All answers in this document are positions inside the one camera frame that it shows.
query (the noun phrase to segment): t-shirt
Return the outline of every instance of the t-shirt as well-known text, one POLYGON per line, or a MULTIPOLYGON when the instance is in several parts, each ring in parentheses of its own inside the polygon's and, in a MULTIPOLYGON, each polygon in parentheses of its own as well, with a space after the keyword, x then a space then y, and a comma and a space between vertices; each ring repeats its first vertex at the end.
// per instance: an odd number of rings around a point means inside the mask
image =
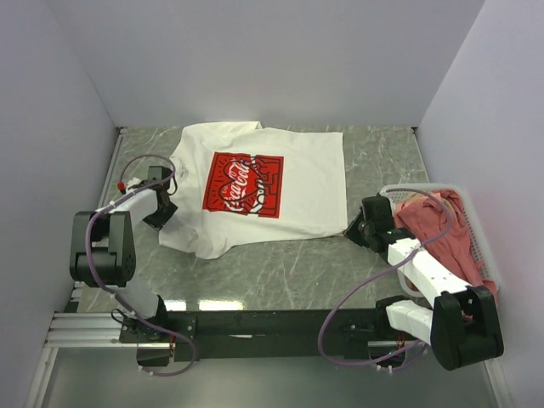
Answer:
POLYGON ((259 122, 185 127, 171 159, 178 211, 163 246, 217 258, 235 245, 335 235, 348 223, 341 133, 259 122))

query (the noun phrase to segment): coca-cola logo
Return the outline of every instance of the coca-cola logo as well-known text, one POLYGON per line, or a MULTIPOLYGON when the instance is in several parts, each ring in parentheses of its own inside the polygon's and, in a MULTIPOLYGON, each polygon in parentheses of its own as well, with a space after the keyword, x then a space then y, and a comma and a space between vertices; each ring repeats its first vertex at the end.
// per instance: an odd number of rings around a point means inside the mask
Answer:
POLYGON ((216 152, 202 207, 277 218, 282 172, 283 157, 216 152))

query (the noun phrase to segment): cable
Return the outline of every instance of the cable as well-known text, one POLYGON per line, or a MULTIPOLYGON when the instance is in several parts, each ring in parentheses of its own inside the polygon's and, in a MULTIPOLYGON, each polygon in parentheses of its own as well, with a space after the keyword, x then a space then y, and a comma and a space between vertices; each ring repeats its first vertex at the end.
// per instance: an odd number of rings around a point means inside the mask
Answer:
POLYGON ((92 247, 92 242, 91 242, 91 232, 93 230, 93 226, 94 226, 94 223, 96 222, 96 220, 99 219, 100 217, 102 217, 104 214, 106 214, 106 213, 110 212, 111 210, 113 210, 115 207, 118 207, 123 202, 129 200, 132 196, 135 196, 135 195, 137 195, 138 193, 140 193, 140 192, 142 192, 144 190, 150 189, 151 187, 154 187, 156 185, 163 184, 163 183, 167 182, 168 180, 172 179, 174 177, 174 174, 176 173, 176 167, 174 166, 173 162, 170 159, 168 159, 167 157, 159 156, 159 155, 153 155, 153 154, 140 155, 140 156, 136 156, 133 159, 131 159, 127 163, 127 165, 122 169, 121 176, 120 176, 120 179, 119 179, 120 183, 122 183, 122 178, 123 178, 125 172, 127 171, 128 166, 130 164, 132 164, 133 162, 135 162, 136 160, 141 159, 143 157, 156 157, 156 158, 159 158, 159 159, 167 162, 170 165, 170 168, 172 169, 172 172, 166 178, 164 178, 162 180, 154 181, 154 182, 146 184, 146 185, 144 185, 142 187, 138 187, 137 189, 130 190, 130 191, 127 192, 127 194, 125 194, 120 199, 110 202, 110 204, 108 206, 104 207, 104 208, 100 208, 91 217, 91 219, 89 220, 89 222, 87 224, 87 229, 85 230, 85 254, 87 255, 88 267, 89 267, 89 269, 91 271, 91 274, 93 275, 94 281, 100 287, 100 289, 102 289, 103 291, 108 292, 123 308, 128 310, 129 314, 136 317, 136 319, 138 319, 143 325, 148 326, 149 328, 151 328, 151 329, 153 329, 153 330, 155 330, 157 332, 162 332, 162 333, 168 334, 170 336, 175 336, 178 340, 180 340, 180 341, 182 341, 184 343, 188 343, 190 345, 191 350, 192 350, 191 360, 190 360, 189 364, 187 364, 181 370, 174 371, 174 372, 155 372, 155 371, 152 371, 152 370, 150 370, 148 368, 145 368, 145 367, 142 368, 143 371, 149 373, 152 376, 173 377, 173 376, 177 376, 178 374, 182 374, 182 373, 188 371, 195 364, 196 359, 198 358, 198 350, 196 349, 196 345, 190 340, 190 338, 184 336, 183 334, 177 333, 177 332, 172 331, 172 330, 168 330, 168 329, 166 329, 164 327, 154 325, 154 324, 150 323, 149 321, 147 321, 143 316, 141 316, 138 313, 138 311, 136 311, 130 305, 130 303, 128 303, 127 300, 120 293, 116 292, 113 289, 110 289, 109 287, 107 287, 104 284, 104 282, 99 277, 99 274, 98 274, 98 272, 96 270, 96 264, 94 263, 94 259, 93 259, 93 247, 92 247))
MULTIPOLYGON (((334 359, 331 356, 327 355, 325 353, 325 350, 323 349, 323 337, 325 336, 326 328, 331 323, 332 318, 334 317, 336 312, 343 306, 343 304, 346 303, 348 301, 348 299, 350 299, 361 287, 363 287, 364 285, 367 285, 368 283, 370 283, 372 281, 375 281, 378 278, 381 278, 382 276, 385 276, 386 274, 388 274, 390 272, 393 272, 393 271, 397 270, 401 266, 404 266, 404 265, 408 264, 416 256, 417 252, 419 251, 419 249, 421 247, 425 247, 426 245, 430 244, 431 242, 439 240, 444 235, 446 235, 448 232, 450 232, 451 226, 453 225, 453 218, 452 218, 452 216, 450 214, 450 210, 444 205, 444 203, 441 200, 436 199, 431 194, 429 194, 427 191, 411 189, 411 188, 389 189, 389 190, 386 191, 386 193, 393 193, 393 192, 396 192, 396 191, 409 191, 409 192, 412 192, 412 193, 418 193, 418 194, 422 194, 422 195, 430 198, 431 200, 433 200, 444 211, 445 216, 447 218, 447 226, 446 226, 445 230, 442 231, 440 234, 434 236, 433 238, 429 238, 428 240, 423 241, 419 247, 415 248, 412 252, 410 252, 410 254, 405 259, 403 259, 399 263, 397 263, 395 265, 391 265, 388 268, 384 269, 379 274, 375 274, 375 275, 370 276, 370 277, 366 278, 365 280, 363 280, 359 285, 357 285, 351 291, 349 291, 348 294, 346 294, 342 298, 342 300, 334 308, 332 308, 331 312, 329 312, 329 314, 325 318, 325 321, 323 322, 323 325, 320 328, 320 334, 317 337, 317 349, 319 350, 321 356, 323 356, 326 360, 330 361, 331 363, 336 364, 337 366, 344 366, 344 367, 372 366, 372 365, 374 365, 376 363, 379 363, 381 361, 388 360, 391 357, 394 357, 395 355, 404 353, 405 351, 407 351, 407 350, 409 350, 409 349, 411 349, 413 347, 416 347, 418 344, 422 343, 421 340, 417 340, 414 343, 409 344, 407 346, 404 346, 402 348, 399 348, 398 350, 394 351, 393 353, 384 355, 383 357, 379 357, 379 358, 374 359, 374 360, 359 360, 359 361, 346 361, 346 360, 334 359)), ((420 357, 420 355, 417 355, 413 360, 410 361, 409 364, 405 364, 405 365, 401 365, 400 367, 396 367, 395 370, 396 371, 402 370, 403 368, 405 368, 408 365, 410 365, 411 363, 413 363, 413 361, 415 359, 418 359, 419 357, 420 357)))
POLYGON ((173 192, 168 193, 169 196, 173 196, 174 194, 178 192, 178 182, 176 181, 175 177, 173 178, 173 187, 174 187, 173 192))
POLYGON ((122 320, 117 319, 117 318, 113 315, 114 312, 117 312, 119 315, 121 315, 121 316, 123 317, 123 319, 126 319, 126 318, 127 318, 127 315, 124 314, 124 313, 122 312, 122 310, 117 309, 117 308, 113 309, 113 310, 110 312, 111 318, 112 318, 114 321, 116 321, 117 323, 119 323, 121 326, 123 326, 124 323, 122 322, 122 320))
POLYGON ((423 354, 425 353, 425 350, 427 350, 428 348, 428 345, 427 344, 424 344, 423 347, 421 347, 421 349, 417 352, 416 355, 414 355, 414 358, 411 359, 410 361, 408 361, 407 363, 404 363, 403 365, 400 365, 398 367, 395 367, 395 368, 392 368, 391 371, 395 372, 395 371, 400 371, 400 370, 404 370, 405 368, 411 366, 412 364, 414 364, 416 361, 418 361, 419 359, 422 358, 423 354))

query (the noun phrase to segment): white plastic basket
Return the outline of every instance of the white plastic basket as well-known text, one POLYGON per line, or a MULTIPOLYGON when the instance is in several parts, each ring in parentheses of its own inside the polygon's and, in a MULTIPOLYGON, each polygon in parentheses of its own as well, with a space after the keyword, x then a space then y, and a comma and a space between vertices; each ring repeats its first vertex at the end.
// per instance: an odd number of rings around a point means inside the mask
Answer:
MULTIPOLYGON (((470 230, 470 240, 472 242, 471 252, 474 256, 476 262, 483 261, 483 265, 479 270, 479 273, 483 278, 491 279, 496 283, 497 290, 500 286, 498 274, 496 273, 496 266, 491 256, 490 249, 485 241, 484 234, 479 225, 478 219, 476 218, 476 213, 474 211, 472 202, 468 199, 467 194, 461 190, 459 187, 453 184, 437 184, 437 183, 425 183, 425 184, 391 184, 386 185, 380 191, 380 196, 386 196, 391 201, 391 209, 394 211, 396 205, 405 201, 406 198, 413 194, 410 191, 395 191, 392 193, 386 193, 389 189, 401 189, 403 187, 410 189, 417 189, 423 191, 436 191, 451 189, 454 190, 461 198, 463 206, 465 207, 465 218, 467 219, 468 229, 470 230)), ((406 293, 414 298, 422 298, 423 295, 420 292, 411 290, 408 287, 404 275, 398 271, 400 285, 406 293)))

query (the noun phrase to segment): white backdrop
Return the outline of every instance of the white backdrop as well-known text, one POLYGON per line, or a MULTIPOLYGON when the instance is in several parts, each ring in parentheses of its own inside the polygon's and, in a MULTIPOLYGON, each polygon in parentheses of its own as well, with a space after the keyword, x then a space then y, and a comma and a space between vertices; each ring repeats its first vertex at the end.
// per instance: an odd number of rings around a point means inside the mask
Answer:
POLYGON ((116 125, 418 125, 484 0, 48 0, 116 125))
POLYGON ((115 128, 43 0, 0 2, 0 405, 24 404, 69 299, 71 221, 98 203, 115 128))
POLYGON ((505 370, 519 407, 542 405, 544 3, 487 0, 418 138, 433 181, 472 198, 502 277, 505 370))

